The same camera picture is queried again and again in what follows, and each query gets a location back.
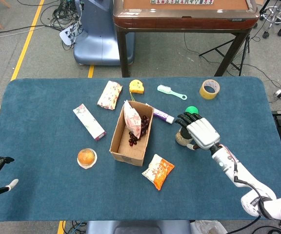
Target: purple tube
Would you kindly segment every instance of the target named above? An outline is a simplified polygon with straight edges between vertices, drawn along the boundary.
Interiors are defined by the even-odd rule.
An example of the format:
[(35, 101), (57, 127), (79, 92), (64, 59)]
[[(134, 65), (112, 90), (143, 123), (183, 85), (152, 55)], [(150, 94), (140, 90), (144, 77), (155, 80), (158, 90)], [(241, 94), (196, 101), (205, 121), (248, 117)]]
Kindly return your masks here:
[(154, 116), (158, 117), (159, 119), (162, 119), (163, 121), (169, 123), (169, 124), (172, 124), (173, 121), (174, 121), (174, 117), (168, 115), (167, 113), (165, 112), (162, 112), (156, 108), (154, 108)]

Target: blue machine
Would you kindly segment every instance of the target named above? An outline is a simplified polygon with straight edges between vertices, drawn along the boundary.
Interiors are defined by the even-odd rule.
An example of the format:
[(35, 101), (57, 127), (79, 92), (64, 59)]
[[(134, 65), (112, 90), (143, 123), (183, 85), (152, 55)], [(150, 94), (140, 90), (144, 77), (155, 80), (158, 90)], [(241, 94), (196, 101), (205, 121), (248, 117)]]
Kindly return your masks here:
[[(120, 65), (117, 34), (113, 22), (113, 0), (75, 0), (83, 32), (77, 36), (73, 55), (77, 63)], [(135, 33), (126, 34), (128, 63), (134, 59)]]
[(88, 221), (86, 233), (94, 234), (191, 234), (188, 220)]

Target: orange snack bag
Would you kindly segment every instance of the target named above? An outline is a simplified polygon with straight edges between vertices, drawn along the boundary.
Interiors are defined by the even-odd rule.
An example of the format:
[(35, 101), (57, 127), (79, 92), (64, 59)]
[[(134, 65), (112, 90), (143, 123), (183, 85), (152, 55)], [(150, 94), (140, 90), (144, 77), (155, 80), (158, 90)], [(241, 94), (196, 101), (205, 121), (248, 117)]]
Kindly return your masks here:
[(160, 191), (162, 184), (173, 168), (174, 165), (172, 163), (169, 163), (158, 154), (155, 154), (148, 166), (148, 169), (144, 171), (142, 175), (149, 179)]

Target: snack bag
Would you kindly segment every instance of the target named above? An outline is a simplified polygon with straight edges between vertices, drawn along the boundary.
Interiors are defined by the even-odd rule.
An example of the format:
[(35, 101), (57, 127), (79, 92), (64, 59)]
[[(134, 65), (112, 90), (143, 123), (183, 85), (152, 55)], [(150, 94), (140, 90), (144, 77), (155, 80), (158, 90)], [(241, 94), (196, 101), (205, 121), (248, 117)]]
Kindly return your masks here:
[(97, 102), (97, 105), (105, 109), (114, 110), (121, 89), (122, 86), (119, 83), (108, 81), (100, 99)]
[(131, 107), (128, 101), (124, 102), (124, 120), (127, 128), (137, 137), (141, 136), (141, 117), (137, 111)]
[(148, 166), (148, 169), (144, 171), (142, 175), (149, 179), (160, 191), (162, 184), (173, 168), (174, 165), (172, 163), (169, 163), (158, 154), (155, 154)]

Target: brown table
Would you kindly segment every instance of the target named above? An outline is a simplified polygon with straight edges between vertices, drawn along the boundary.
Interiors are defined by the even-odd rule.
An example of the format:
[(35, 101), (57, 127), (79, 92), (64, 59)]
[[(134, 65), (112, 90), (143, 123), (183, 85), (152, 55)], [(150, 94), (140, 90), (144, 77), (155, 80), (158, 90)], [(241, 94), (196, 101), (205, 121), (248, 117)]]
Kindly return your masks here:
[(122, 77), (129, 77), (125, 35), (129, 32), (231, 33), (235, 39), (214, 76), (222, 76), (259, 18), (255, 0), (214, 0), (212, 5), (151, 4), (114, 0)]

